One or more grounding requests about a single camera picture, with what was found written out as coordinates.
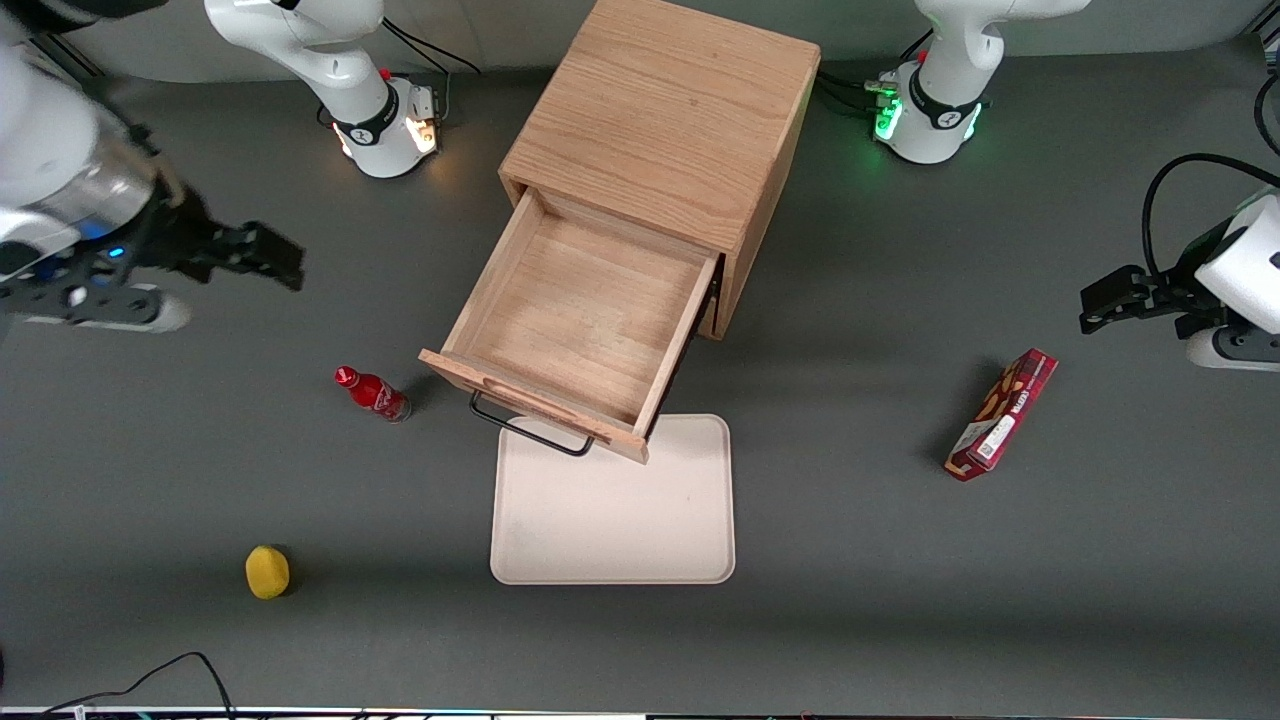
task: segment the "bottle cap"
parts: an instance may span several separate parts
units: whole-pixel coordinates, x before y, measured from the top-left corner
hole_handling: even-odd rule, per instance
[[[356,383],[360,382],[360,373],[343,365],[333,373],[333,380],[342,387],[356,387]]]

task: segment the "led light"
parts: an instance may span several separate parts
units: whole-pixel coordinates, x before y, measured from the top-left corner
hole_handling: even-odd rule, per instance
[[[404,118],[404,127],[408,129],[410,137],[413,138],[413,145],[417,146],[417,151],[426,155],[431,150],[435,150],[435,124],[430,120],[415,120],[412,118]]]
[[[879,117],[876,118],[876,135],[881,140],[888,140],[893,137],[893,131],[897,129],[897,120],[902,117],[902,101],[897,97],[887,108],[879,111]]]
[[[333,123],[333,133],[338,136],[338,142],[342,143],[342,154],[351,158],[351,147],[347,147],[347,138],[342,136],[342,131],[338,129],[338,123]]]
[[[973,109],[973,117],[969,118],[969,129],[964,131],[965,140],[973,137],[973,131],[978,126],[978,115],[980,114],[982,114],[982,102],[978,102],[978,106]]]

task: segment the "wall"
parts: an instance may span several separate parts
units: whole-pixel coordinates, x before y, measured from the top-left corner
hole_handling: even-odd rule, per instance
[[[897,54],[924,29],[908,0],[680,0],[681,4],[822,45],[826,59]],[[1012,55],[1185,50],[1240,32],[1266,0],[1094,0],[1084,12],[1005,28]],[[388,0],[387,17],[484,68],[554,65],[591,0]],[[104,68],[174,82],[288,77],[224,42],[200,0],[72,33]],[[422,61],[387,32],[361,41],[375,61],[408,70]]]

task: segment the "drawer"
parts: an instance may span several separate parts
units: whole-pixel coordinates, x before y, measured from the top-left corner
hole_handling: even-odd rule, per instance
[[[645,462],[717,261],[710,250],[526,188],[444,347],[419,359],[470,391],[472,410],[492,421],[500,423],[479,401]]]

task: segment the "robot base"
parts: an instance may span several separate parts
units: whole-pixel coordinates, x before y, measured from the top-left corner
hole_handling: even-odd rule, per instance
[[[1187,359],[1201,368],[1280,373],[1280,361],[1275,357],[1280,352],[1262,348],[1244,352],[1240,357],[1229,357],[1219,347],[1219,343],[1224,341],[1222,333],[1224,328],[1210,328],[1193,334],[1187,341]]]
[[[128,322],[131,319],[122,316],[119,322],[83,320],[68,323],[65,318],[56,315],[27,315],[23,318],[23,322],[42,323],[46,325],[74,324],[78,328],[101,328],[108,331],[131,331],[137,333],[169,333],[191,322],[191,306],[182,300],[178,300],[154,284],[140,283],[132,286],[132,288],[141,291],[154,301],[154,305],[156,305],[156,307],[150,310],[152,314],[150,319]]]
[[[375,178],[403,176],[438,147],[431,88],[398,77],[387,81],[387,85],[399,96],[401,117],[383,132],[375,145],[348,142],[334,127],[342,151],[362,173]]]
[[[906,83],[920,64],[904,63],[896,70],[881,74],[881,82],[893,83],[899,91],[893,100],[876,117],[872,137],[888,145],[904,160],[922,165],[934,165],[950,160],[973,136],[974,123],[982,111],[982,105],[968,117],[960,118],[955,127],[937,129],[929,117],[915,105],[911,94],[905,92]]]

